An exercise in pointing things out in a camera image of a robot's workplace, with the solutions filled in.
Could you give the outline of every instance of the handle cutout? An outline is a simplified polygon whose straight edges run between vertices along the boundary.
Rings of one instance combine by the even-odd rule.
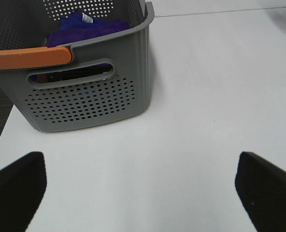
[[[92,77],[95,75],[108,73],[112,70],[113,66],[111,64],[102,63],[74,70],[35,74],[31,75],[29,80],[38,84],[46,84],[51,82],[69,81],[83,77]]]

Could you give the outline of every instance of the basket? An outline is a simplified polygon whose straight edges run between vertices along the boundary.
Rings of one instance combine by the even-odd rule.
[[[45,47],[60,17],[77,9],[122,19],[131,28]],[[151,98],[153,19],[153,5],[144,0],[0,0],[0,86],[39,131],[93,127],[138,115]]]

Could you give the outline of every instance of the perforated basket wall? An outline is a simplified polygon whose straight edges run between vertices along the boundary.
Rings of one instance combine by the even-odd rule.
[[[135,103],[133,81],[106,80],[53,89],[34,89],[25,97],[29,114],[46,123],[68,123],[126,111]]]
[[[78,9],[93,17],[107,17],[114,9],[114,0],[43,0],[43,5],[54,20],[60,20],[60,17]]]

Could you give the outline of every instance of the gray plastic basket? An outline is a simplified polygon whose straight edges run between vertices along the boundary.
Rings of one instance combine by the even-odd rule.
[[[0,71],[0,86],[37,130],[67,131],[129,118],[150,103],[148,76],[151,2],[144,0],[0,0],[0,50],[43,46],[59,18],[80,9],[90,16],[122,19],[131,28],[63,46],[65,65]],[[110,64],[109,72],[39,84],[31,76]]]

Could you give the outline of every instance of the black rubber pad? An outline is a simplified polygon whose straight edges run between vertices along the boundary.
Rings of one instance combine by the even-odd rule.
[[[43,154],[31,152],[0,170],[0,232],[23,232],[46,189]]]
[[[286,172],[251,152],[240,156],[235,188],[258,232],[286,232]]]

